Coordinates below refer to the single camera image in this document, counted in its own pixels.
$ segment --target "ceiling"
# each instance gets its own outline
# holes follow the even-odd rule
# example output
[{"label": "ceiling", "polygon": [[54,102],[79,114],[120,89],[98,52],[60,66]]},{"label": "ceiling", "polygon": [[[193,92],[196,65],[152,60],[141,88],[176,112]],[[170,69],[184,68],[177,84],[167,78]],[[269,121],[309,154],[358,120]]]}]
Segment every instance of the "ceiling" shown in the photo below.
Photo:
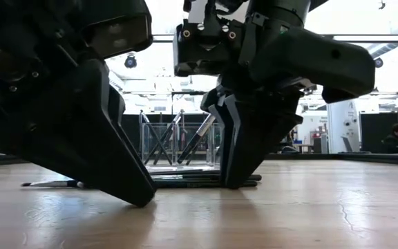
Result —
[{"label": "ceiling", "polygon": [[[305,28],[320,34],[398,34],[398,0],[383,1],[386,7],[379,10],[380,0],[329,0],[308,15]],[[183,18],[187,18],[182,11],[183,0],[146,0],[146,2],[153,16],[152,26],[155,35],[173,34],[174,28]],[[243,11],[237,12],[237,15],[242,17]],[[375,50],[377,46],[385,44],[360,45]],[[124,95],[124,99],[129,102],[128,110],[134,110],[134,106],[136,109],[145,106],[151,111],[158,105],[164,105],[166,110],[171,112],[169,92],[207,91],[216,85],[214,77],[174,77],[173,48],[170,43],[154,43],[148,49],[132,54],[138,63],[136,68],[125,68],[124,61],[127,55],[106,61],[110,70],[124,83],[124,92],[128,92]],[[376,86],[379,92],[398,92],[398,48],[383,54],[380,58],[384,61],[384,65],[376,69]],[[324,104],[320,92],[321,87],[313,95],[303,98],[301,103],[312,108]],[[379,95],[377,99],[382,105],[394,106],[398,103],[397,95]],[[200,98],[184,96],[178,100],[179,109],[183,104],[193,111],[198,109]]]}]

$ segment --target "black robotic arm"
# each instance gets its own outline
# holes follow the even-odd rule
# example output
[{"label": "black robotic arm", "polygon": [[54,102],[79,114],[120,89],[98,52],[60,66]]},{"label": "black robotic arm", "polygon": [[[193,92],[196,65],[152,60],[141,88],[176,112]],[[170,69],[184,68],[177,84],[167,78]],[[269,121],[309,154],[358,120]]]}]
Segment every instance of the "black robotic arm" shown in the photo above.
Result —
[{"label": "black robotic arm", "polygon": [[[173,41],[176,75],[219,75],[202,108],[225,128],[230,188],[302,122],[302,89],[321,84],[336,102],[374,88],[366,50],[303,29],[324,1],[251,0],[244,23],[218,17],[243,2],[219,0],[226,13],[209,0],[203,23],[184,20]],[[151,43],[144,0],[0,0],[0,151],[145,206],[154,182],[121,128],[104,59]]]},{"label": "black robotic arm", "polygon": [[[244,2],[216,1],[229,13]],[[177,27],[175,74],[219,75],[201,108],[222,126],[224,186],[240,187],[302,122],[295,113],[303,89],[322,85],[327,103],[373,90],[375,63],[366,49],[303,28],[307,13],[324,2],[251,0],[242,24],[219,17],[226,13],[208,0],[202,24],[184,20]]]}]

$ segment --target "pen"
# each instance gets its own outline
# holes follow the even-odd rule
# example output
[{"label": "pen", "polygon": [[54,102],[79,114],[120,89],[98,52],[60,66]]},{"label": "pen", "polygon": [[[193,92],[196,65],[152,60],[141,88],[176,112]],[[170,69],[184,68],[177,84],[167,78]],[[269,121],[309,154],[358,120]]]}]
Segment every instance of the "pen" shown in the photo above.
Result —
[{"label": "pen", "polygon": [[179,164],[181,164],[185,160],[185,158],[190,154],[190,152],[199,144],[199,142],[202,140],[202,137],[208,131],[208,128],[210,128],[210,126],[213,124],[215,119],[216,118],[213,115],[211,115],[211,114],[208,115],[208,117],[205,119],[205,121],[199,127],[197,132],[193,135],[193,138],[191,138],[191,140],[188,142],[184,151],[179,156],[179,158],[178,158]]},{"label": "pen", "polygon": [[[219,181],[155,180],[157,188],[210,188],[222,187]],[[256,187],[256,181],[245,181],[241,187]]]},{"label": "pen", "polygon": [[36,182],[36,183],[22,183],[21,187],[79,187],[87,188],[87,186],[75,180],[67,181],[46,181],[46,182]]},{"label": "pen", "polygon": [[[218,174],[194,174],[194,175],[164,175],[164,176],[153,176],[153,180],[158,179],[185,179],[185,180],[209,180],[209,181],[220,181],[220,175]],[[247,181],[261,181],[262,176],[258,174],[251,175]]]}]

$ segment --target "black wall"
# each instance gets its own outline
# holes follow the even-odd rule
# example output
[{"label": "black wall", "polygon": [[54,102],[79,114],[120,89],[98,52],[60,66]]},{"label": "black wall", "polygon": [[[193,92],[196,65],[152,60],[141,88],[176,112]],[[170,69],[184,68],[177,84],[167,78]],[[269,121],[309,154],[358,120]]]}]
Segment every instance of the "black wall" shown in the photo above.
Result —
[{"label": "black wall", "polygon": [[398,113],[369,113],[360,115],[362,151],[381,153],[381,141],[392,132],[398,123]]}]

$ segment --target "dark hair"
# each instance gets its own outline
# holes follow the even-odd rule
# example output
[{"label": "dark hair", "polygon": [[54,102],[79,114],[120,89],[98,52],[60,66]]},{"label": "dark hair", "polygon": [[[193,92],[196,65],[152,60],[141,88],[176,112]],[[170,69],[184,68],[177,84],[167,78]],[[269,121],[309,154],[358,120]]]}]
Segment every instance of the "dark hair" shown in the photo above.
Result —
[{"label": "dark hair", "polygon": [[392,132],[393,132],[393,133],[398,132],[398,123],[397,123],[397,124],[394,124],[394,125],[392,126]]}]

